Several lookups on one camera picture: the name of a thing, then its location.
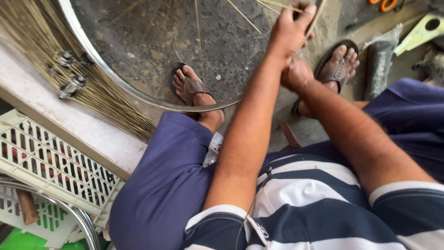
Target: blue trousers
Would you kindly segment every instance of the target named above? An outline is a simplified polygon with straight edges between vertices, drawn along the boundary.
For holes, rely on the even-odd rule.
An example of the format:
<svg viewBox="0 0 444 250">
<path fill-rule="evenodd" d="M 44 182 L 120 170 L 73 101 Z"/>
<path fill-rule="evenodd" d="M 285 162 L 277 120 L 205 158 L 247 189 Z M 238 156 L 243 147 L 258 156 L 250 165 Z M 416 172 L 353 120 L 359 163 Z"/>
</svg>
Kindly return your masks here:
<svg viewBox="0 0 444 250">
<path fill-rule="evenodd" d="M 363 110 L 424 170 L 444 183 L 444 88 L 401 79 Z M 117 250 L 177 250 L 189 218 L 199 213 L 214 174 L 202 167 L 213 134 L 165 112 L 131 178 L 113 202 L 110 236 Z M 323 156 L 351 168 L 330 141 L 267 155 L 264 164 L 295 153 Z"/>
</svg>

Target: orange scissors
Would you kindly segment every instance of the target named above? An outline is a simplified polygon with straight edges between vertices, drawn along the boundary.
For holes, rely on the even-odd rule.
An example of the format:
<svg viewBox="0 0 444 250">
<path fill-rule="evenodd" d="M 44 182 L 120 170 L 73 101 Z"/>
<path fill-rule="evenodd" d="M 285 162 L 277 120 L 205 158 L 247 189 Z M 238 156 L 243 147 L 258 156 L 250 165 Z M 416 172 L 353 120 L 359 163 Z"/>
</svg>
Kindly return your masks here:
<svg viewBox="0 0 444 250">
<path fill-rule="evenodd" d="M 369 3 L 371 3 L 371 4 L 376 4 L 376 3 L 379 3 L 381 0 L 369 0 Z M 380 8 L 380 10 L 382 11 L 382 12 L 385 12 L 385 11 L 389 11 L 389 10 L 391 10 L 392 8 L 393 8 L 393 6 L 395 6 L 395 4 L 396 4 L 396 2 L 398 1 L 398 0 L 391 0 L 391 3 L 387 6 L 387 2 L 388 2 L 389 0 L 382 0 L 382 3 L 381 3 L 381 8 Z"/>
</svg>

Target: brown sandal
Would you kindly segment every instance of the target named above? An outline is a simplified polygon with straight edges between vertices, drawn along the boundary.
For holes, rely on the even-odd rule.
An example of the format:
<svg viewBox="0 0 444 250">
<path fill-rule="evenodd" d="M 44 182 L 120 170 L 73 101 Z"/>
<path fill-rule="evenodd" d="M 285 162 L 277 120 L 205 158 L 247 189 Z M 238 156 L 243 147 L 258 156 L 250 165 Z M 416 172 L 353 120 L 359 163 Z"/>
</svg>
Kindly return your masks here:
<svg viewBox="0 0 444 250">
<path fill-rule="evenodd" d="M 174 94 L 176 94 L 176 88 L 173 85 L 174 75 L 176 74 L 178 69 L 182 70 L 183 66 L 185 66 L 185 65 L 186 64 L 182 61 L 175 61 L 169 67 L 170 71 L 168 74 L 168 86 L 170 87 L 171 91 Z M 188 106 L 194 106 L 193 105 L 193 97 L 195 96 L 195 94 L 205 93 L 205 94 L 211 95 L 210 91 L 203 85 L 202 82 L 190 79 L 187 76 L 185 76 L 185 84 L 184 84 L 183 91 L 185 94 L 184 101 L 185 101 L 186 105 L 188 105 Z"/>
<path fill-rule="evenodd" d="M 351 40 L 342 40 L 336 45 L 334 45 L 319 61 L 319 64 L 316 67 L 316 70 L 314 71 L 314 78 L 316 78 L 321 83 L 325 83 L 328 81 L 336 81 L 337 87 L 338 87 L 338 93 L 341 92 L 342 87 L 347 83 L 346 77 L 347 72 L 345 72 L 345 59 L 341 58 L 338 64 L 336 64 L 334 67 L 329 68 L 328 70 L 323 71 L 325 65 L 327 62 L 332 58 L 332 55 L 334 51 L 341 45 L 347 46 L 347 51 L 350 48 L 353 48 L 355 50 L 355 53 L 359 55 L 359 49 L 358 46 Z M 299 113 L 299 104 L 301 103 L 302 99 L 298 98 L 298 100 L 294 103 L 292 111 L 294 114 L 301 116 Z"/>
</svg>

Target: striped shirt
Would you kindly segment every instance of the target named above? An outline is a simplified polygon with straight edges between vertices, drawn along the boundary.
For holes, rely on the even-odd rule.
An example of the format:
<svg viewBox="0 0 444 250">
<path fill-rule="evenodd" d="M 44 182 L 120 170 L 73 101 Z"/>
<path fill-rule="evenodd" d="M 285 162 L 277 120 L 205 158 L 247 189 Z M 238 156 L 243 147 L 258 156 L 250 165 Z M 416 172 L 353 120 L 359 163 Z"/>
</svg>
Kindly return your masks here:
<svg viewBox="0 0 444 250">
<path fill-rule="evenodd" d="M 233 205 L 206 209 L 188 221 L 183 249 L 444 249 L 444 185 L 395 182 L 367 199 L 352 171 L 325 158 L 290 155 L 269 166 L 252 217 Z"/>
</svg>

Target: white plastic crate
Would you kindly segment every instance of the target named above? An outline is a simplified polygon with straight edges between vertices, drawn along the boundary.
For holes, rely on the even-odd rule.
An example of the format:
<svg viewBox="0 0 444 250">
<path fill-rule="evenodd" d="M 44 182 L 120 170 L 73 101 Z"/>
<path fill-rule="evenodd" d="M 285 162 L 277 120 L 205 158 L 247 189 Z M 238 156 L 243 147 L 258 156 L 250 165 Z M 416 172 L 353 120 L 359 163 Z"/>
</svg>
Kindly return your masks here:
<svg viewBox="0 0 444 250">
<path fill-rule="evenodd" d="M 0 171 L 76 206 L 104 228 L 124 181 L 16 109 L 0 116 Z"/>
<path fill-rule="evenodd" d="M 76 242 L 85 237 L 75 219 L 66 211 L 44 197 L 33 195 L 40 220 L 25 225 L 19 200 L 14 188 L 0 186 L 0 221 L 29 232 L 47 242 L 45 247 L 59 249 L 66 242 Z"/>
</svg>

